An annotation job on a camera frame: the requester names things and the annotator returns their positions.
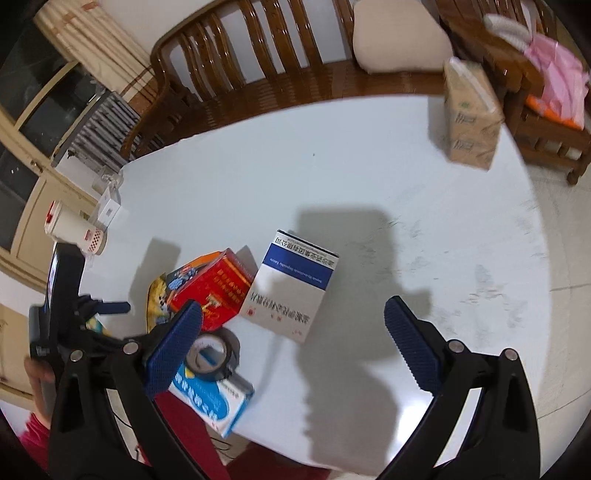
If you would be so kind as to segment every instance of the pink plastic bag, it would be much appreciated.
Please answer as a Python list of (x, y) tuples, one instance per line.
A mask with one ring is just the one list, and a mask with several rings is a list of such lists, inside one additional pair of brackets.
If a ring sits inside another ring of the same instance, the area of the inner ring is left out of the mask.
[(579, 59), (544, 35), (534, 35), (524, 55), (544, 76), (544, 93), (538, 103), (560, 119), (571, 120), (583, 129), (589, 74), (583, 71)]

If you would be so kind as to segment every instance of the white cup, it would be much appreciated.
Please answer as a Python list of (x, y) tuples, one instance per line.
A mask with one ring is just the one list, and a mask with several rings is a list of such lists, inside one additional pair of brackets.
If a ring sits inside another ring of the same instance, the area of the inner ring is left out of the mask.
[(55, 241), (76, 244), (84, 253), (100, 255), (106, 241), (103, 230), (84, 220), (63, 202), (52, 202), (45, 220), (45, 233)]

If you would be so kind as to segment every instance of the table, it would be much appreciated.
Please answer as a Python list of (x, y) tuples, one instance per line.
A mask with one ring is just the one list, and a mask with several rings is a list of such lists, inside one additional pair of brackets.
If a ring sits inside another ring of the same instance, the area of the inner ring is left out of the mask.
[[(277, 229), (340, 254), (305, 344), (237, 317), (256, 394), (235, 432), (302, 463), (376, 474), (431, 395), (384, 328), (399, 294), (446, 339), (521, 355), (534, 399), (550, 334), (548, 255), (521, 157), (503, 129), (490, 171), (450, 164), (442, 98), (348, 99), (183, 140), (124, 167), (122, 209), (82, 291), (129, 300), (107, 327), (145, 329), (150, 282), (226, 247), (252, 268)], [(457, 452), (478, 392), (440, 460)]]

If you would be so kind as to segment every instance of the tile floor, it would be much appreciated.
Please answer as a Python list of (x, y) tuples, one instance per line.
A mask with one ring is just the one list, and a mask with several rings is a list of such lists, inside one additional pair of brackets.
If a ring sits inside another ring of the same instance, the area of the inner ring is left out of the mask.
[[(537, 402), (545, 472), (574, 438), (591, 409), (591, 171), (576, 187), (570, 187), (565, 172), (527, 168), (544, 221), (552, 277), (551, 343)], [(119, 402), (112, 400), (115, 411), (125, 420)], [(122, 430), (133, 452), (133, 432)], [(226, 441), (229, 450), (220, 451), (224, 463), (248, 443), (235, 434)], [(226, 448), (214, 443), (220, 450)], [(333, 472), (330, 478), (371, 477)]]

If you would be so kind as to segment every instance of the hand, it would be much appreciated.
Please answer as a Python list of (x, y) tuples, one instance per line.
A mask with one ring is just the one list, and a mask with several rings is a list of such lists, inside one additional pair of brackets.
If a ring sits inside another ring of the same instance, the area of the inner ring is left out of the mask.
[(45, 408), (43, 401), (43, 394), (41, 393), (41, 382), (54, 382), (56, 380), (53, 370), (48, 363), (39, 360), (33, 360), (31, 357), (26, 357), (24, 360), (25, 371), (29, 377), (29, 383), (33, 390), (33, 402), (35, 402), (35, 415), (43, 426), (47, 429), (51, 427), (51, 414)]

